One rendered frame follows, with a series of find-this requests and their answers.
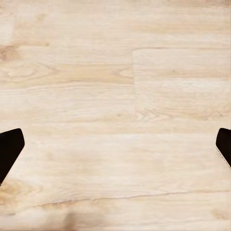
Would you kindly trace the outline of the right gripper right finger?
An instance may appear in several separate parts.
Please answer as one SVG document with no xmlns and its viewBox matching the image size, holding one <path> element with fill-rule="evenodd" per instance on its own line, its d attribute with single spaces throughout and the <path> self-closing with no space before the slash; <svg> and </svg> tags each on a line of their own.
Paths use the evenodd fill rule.
<svg viewBox="0 0 231 231">
<path fill-rule="evenodd" d="M 226 161 L 231 167 L 231 130 L 220 128 L 218 131 L 216 146 L 222 153 Z"/>
</svg>

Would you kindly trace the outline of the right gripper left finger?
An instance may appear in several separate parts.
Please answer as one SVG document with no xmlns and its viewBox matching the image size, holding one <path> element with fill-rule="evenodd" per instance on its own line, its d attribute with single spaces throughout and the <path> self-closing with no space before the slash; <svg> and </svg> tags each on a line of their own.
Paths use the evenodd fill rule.
<svg viewBox="0 0 231 231">
<path fill-rule="evenodd" d="M 25 146 L 21 128 L 0 133 L 0 186 Z"/>
</svg>

